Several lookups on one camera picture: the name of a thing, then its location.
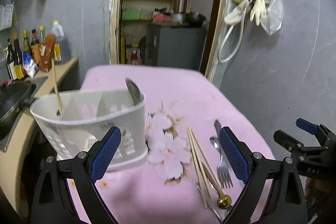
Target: gray refrigerator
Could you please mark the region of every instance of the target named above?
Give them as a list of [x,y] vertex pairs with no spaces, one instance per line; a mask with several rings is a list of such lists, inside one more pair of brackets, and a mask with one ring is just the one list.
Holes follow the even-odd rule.
[[148,24],[144,64],[199,70],[205,37],[203,28]]

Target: stove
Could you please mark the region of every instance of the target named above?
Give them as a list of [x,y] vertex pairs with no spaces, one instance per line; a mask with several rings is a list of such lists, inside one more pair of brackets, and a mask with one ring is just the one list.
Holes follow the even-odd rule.
[[[39,88],[43,85],[43,83],[48,79],[47,76],[45,77],[39,77],[39,78],[34,78],[34,79],[29,79],[29,81],[31,82],[31,87],[33,89],[33,93],[30,95],[30,97],[34,97],[34,95],[36,94],[36,92],[39,90]],[[11,141],[12,135],[14,133],[14,129],[19,121],[19,119],[21,118],[22,112],[20,112],[18,114],[18,116],[16,117],[11,130],[8,132],[8,134],[2,139],[0,140],[0,150],[6,152],[9,142]]]

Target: gray wall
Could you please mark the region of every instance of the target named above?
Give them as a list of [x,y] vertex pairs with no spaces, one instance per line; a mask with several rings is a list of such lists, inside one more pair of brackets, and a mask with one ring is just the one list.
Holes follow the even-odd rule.
[[263,135],[278,159],[286,152],[273,140],[277,129],[307,145],[317,144],[313,136],[296,128],[299,117],[336,131],[335,3],[283,0],[281,30],[269,37],[248,22],[240,49],[226,68],[220,90]]
[[[79,88],[86,70],[104,64],[102,0],[1,0],[1,4],[15,1],[18,17],[19,40],[22,44],[24,29],[45,25],[46,33],[51,30],[53,20],[58,19],[68,37],[71,55],[78,56],[79,66],[75,68],[75,78],[68,77],[69,88]],[[108,44],[109,0],[105,0],[105,40]],[[0,32],[1,44],[6,42],[7,33]],[[0,72],[0,79],[7,76]]]

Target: pink tablecloth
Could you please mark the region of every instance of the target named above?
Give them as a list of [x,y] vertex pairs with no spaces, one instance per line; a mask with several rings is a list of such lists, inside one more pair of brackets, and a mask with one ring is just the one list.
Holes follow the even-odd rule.
[[[186,158],[185,152],[190,154],[188,147],[184,147],[186,127],[193,129],[214,169],[219,162],[219,153],[209,138],[216,136],[213,126],[216,118],[222,126],[230,126],[237,138],[244,141],[252,152],[259,151],[266,158],[274,159],[270,148],[246,117],[203,75],[195,71],[128,65],[98,66],[87,72],[82,89],[126,89],[125,77],[132,79],[145,94],[147,113],[153,117],[159,114],[161,118],[168,117],[172,121],[171,129],[165,133],[167,137],[172,137],[167,138],[167,142],[173,148],[166,154],[153,153],[152,156],[151,152],[157,153],[157,150],[150,150],[151,162],[142,166],[105,173],[95,185],[107,207],[120,224],[218,223],[211,211],[202,207],[195,186],[197,177],[194,165],[188,163],[189,159]],[[162,157],[157,160],[160,164],[154,164],[158,157]],[[180,159],[177,161],[180,166],[176,166],[176,159]],[[233,172],[231,177],[234,187],[226,193],[234,203],[242,187]],[[70,182],[69,185],[80,218],[89,222],[74,183]],[[269,188],[270,184],[267,183],[252,222],[259,218]]]

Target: fork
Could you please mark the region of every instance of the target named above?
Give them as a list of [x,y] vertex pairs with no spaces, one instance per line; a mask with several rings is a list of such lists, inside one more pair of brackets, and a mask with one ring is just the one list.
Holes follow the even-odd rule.
[[[216,129],[216,132],[217,132],[217,137],[219,139],[219,132],[222,128],[222,125],[221,123],[216,119],[215,120],[215,129]],[[225,157],[224,157],[224,151],[221,147],[221,145],[219,145],[219,148],[220,148],[220,162],[219,164],[217,165],[217,175],[218,175],[218,178],[219,178],[219,181],[221,183],[221,186],[222,188],[230,188],[230,184],[231,186],[233,187],[233,183],[232,183],[232,180],[231,180],[231,176],[230,176],[230,173],[229,173],[229,167],[227,166],[227,163],[225,162]]]

